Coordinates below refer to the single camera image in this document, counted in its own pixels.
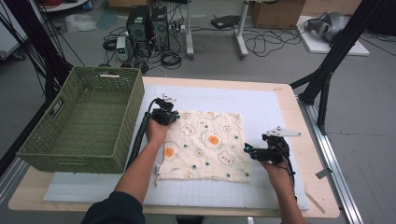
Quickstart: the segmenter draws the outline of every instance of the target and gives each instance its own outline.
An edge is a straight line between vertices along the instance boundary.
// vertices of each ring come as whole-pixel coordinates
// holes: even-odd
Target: basket handle
[[[55,116],[59,113],[59,111],[62,109],[62,107],[64,107],[64,101],[62,99],[58,100],[57,103],[55,103],[55,105],[49,109],[49,115],[52,118],[55,118]]]
[[[85,165],[83,159],[76,159],[76,158],[62,158],[57,160],[59,165]]]
[[[107,74],[102,74],[99,75],[99,77],[120,77],[119,75],[107,75]]]

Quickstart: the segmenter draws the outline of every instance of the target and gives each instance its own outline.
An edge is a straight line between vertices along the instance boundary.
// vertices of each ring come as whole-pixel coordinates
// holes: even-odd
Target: black metal stand
[[[350,49],[355,45],[356,41],[385,1],[387,0],[362,0],[349,23],[346,25],[346,28],[337,36],[331,50],[320,67],[311,75],[290,84],[293,89],[296,89],[309,83],[304,92],[298,95],[299,100],[308,105],[312,105],[315,98],[321,92],[318,126],[322,134],[326,134],[325,118],[332,74],[338,65],[340,65],[341,61],[347,56]]]
[[[50,37],[47,35],[41,22],[38,20],[30,1],[21,0],[4,0],[9,11],[20,24],[23,31],[33,43],[35,50],[40,55],[42,62],[37,55],[32,55],[28,50],[26,43],[18,36],[17,31],[12,24],[6,21],[7,15],[1,15],[0,22],[9,30],[9,32],[17,39],[21,46],[25,49],[26,54],[31,59],[37,73],[41,74],[45,79],[45,95],[46,101],[25,127],[11,148],[6,152],[5,156],[0,160],[0,176],[8,168],[15,158],[15,153],[20,149],[33,128],[37,125],[45,110],[55,99],[60,88],[68,77],[73,65],[68,63],[65,58],[61,57]]]

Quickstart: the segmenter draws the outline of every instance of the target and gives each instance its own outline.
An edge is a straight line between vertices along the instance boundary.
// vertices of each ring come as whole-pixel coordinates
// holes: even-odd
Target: hand
[[[162,144],[166,138],[170,125],[161,125],[157,121],[151,119],[146,129],[146,137],[149,142]]]
[[[293,193],[288,166],[285,161],[273,165],[268,161],[260,161],[260,164],[268,172],[270,182],[276,193]]]

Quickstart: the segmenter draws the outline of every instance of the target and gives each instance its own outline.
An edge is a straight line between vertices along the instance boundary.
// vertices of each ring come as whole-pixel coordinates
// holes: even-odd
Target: patterned cloth
[[[178,111],[164,142],[160,179],[250,181],[239,114]]]

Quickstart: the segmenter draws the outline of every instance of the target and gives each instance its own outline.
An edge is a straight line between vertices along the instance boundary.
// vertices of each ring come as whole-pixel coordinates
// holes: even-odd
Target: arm
[[[149,187],[152,166],[168,129],[169,126],[161,125],[152,119],[149,121],[146,130],[148,144],[122,175],[114,191],[130,194],[143,203]]]
[[[270,182],[275,190],[276,197],[279,202],[282,223],[305,223],[300,208],[294,198],[294,192],[291,186],[289,173],[286,168],[286,163],[284,161],[278,165],[272,165],[267,161],[260,161],[260,163],[265,170],[267,170]]]

